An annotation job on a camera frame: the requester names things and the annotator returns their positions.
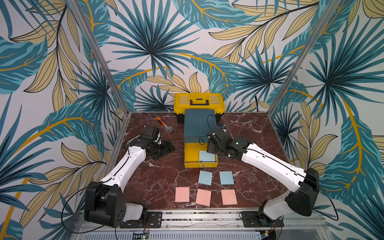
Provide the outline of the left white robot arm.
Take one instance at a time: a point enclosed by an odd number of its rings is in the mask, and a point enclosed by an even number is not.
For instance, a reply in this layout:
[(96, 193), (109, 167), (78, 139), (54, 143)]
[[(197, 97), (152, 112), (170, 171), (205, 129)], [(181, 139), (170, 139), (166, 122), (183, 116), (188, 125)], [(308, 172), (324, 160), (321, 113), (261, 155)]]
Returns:
[(120, 226), (127, 215), (123, 193), (136, 169), (147, 157), (157, 161), (174, 150), (170, 141), (162, 141), (159, 128), (145, 126), (142, 134), (128, 142), (127, 151), (117, 165), (100, 182), (87, 186), (85, 221), (112, 228)]

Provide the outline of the teal yellow drawer cabinet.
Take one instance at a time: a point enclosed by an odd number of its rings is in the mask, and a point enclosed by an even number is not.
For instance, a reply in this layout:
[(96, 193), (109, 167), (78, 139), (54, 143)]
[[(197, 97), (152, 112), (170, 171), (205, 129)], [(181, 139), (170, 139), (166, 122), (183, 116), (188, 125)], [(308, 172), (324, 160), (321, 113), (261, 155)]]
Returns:
[(218, 166), (219, 162), (217, 155), (215, 163), (199, 162), (199, 152), (207, 152), (207, 134), (216, 126), (217, 120), (214, 110), (186, 110), (184, 123), (185, 168), (203, 169), (215, 168)]

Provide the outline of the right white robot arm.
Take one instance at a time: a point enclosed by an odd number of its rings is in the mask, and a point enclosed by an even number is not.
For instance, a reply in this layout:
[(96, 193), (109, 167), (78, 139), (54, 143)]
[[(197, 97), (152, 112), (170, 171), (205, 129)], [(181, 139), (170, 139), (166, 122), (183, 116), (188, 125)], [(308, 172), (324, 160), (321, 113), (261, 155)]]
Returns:
[(258, 210), (258, 218), (271, 223), (286, 214), (312, 215), (320, 190), (316, 170), (295, 167), (242, 136), (233, 139), (221, 127), (210, 130), (207, 137), (209, 153), (252, 165), (288, 189), (284, 194), (265, 201)]

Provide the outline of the blue sticky note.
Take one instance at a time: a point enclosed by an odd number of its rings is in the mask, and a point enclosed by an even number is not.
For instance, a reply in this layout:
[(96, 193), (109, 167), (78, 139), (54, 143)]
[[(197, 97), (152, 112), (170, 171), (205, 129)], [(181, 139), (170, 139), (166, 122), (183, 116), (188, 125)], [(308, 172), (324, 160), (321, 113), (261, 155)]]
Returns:
[(222, 186), (231, 186), (234, 185), (233, 173), (230, 171), (219, 172), (220, 182)]
[(216, 162), (216, 155), (208, 153), (206, 151), (200, 151), (199, 152), (199, 162), (200, 163), (215, 163)]
[(200, 171), (198, 183), (200, 185), (211, 186), (213, 173), (207, 171)]

